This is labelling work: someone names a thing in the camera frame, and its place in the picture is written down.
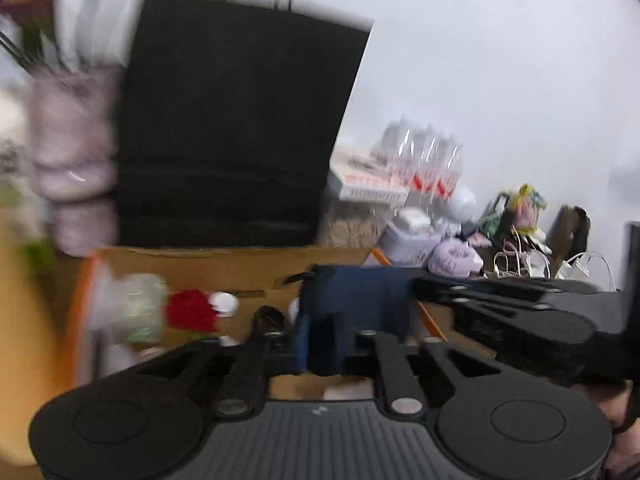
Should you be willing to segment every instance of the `red rose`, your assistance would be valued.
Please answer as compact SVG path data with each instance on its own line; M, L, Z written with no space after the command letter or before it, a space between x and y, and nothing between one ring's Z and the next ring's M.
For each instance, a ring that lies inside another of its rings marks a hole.
M183 290L169 297L166 319L170 326L195 332L216 331L216 311L199 290Z

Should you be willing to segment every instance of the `white wall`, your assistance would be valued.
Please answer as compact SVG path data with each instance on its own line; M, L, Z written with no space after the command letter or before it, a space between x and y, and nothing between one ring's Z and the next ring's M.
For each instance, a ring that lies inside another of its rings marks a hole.
M108 56L126 60L139 1L105 1L98 51L108 42ZM65 5L77 9L78 0ZM339 141L368 147L404 111L452 124L465 144L463 181L480 202L530 182L549 201L543 228L563 203L583 206L593 221L590 247L620 276L623 221L640 217L640 190L629 193L640 180L640 2L296 0L295 7L375 20ZM70 24L63 29L70 38Z

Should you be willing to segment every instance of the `navy blue cloth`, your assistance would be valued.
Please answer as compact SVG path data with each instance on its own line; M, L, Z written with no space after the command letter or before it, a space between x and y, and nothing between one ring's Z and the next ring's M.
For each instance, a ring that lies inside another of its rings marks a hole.
M361 330L404 340L414 299L412 276L393 267L314 266L300 290L296 352L302 369L341 374Z

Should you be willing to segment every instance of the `black bag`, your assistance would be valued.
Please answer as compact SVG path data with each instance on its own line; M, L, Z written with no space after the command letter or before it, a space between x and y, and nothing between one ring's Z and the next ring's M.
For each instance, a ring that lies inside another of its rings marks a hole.
M368 31L145 0L118 114L120 243L313 243Z

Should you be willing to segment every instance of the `white balloon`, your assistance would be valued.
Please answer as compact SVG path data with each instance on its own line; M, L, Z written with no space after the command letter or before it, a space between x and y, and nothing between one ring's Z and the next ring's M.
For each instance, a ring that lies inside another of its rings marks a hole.
M447 216L456 222L471 220L476 209L476 195L466 186L456 186L456 190L445 202L444 210Z

